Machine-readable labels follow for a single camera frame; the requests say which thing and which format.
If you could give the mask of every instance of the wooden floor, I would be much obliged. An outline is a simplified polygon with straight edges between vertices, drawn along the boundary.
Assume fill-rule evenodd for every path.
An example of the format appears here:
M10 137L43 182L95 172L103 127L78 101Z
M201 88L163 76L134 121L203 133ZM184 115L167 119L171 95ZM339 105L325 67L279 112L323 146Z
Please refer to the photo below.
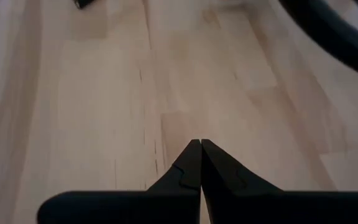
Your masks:
M0 223L146 189L201 138L282 189L358 190L358 73L275 0L0 0Z

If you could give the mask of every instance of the wood grain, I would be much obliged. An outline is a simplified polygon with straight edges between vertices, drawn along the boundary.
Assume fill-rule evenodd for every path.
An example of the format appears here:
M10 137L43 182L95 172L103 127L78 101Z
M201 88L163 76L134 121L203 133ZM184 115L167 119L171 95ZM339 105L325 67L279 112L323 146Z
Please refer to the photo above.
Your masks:
M146 189L201 138L282 189L358 190L358 73L274 0L0 0L0 223Z

